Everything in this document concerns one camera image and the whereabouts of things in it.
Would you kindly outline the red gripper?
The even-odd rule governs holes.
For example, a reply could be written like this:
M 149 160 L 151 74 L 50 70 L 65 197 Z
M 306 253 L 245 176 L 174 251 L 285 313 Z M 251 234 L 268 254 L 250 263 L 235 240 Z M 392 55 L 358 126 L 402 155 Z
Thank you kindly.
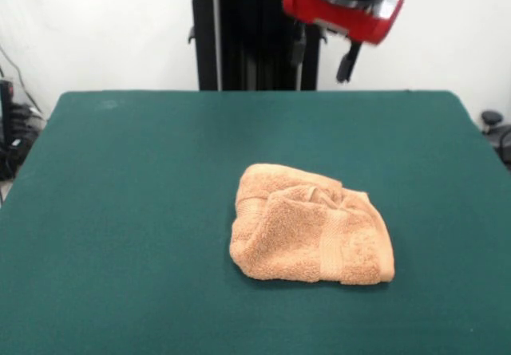
M 283 0 L 284 12 L 299 21 L 292 26 L 291 65 L 298 67 L 303 62 L 307 47 L 304 23 L 322 26 L 352 40 L 336 74 L 338 83 L 349 82 L 362 43 L 381 43 L 395 23 L 404 1 Z

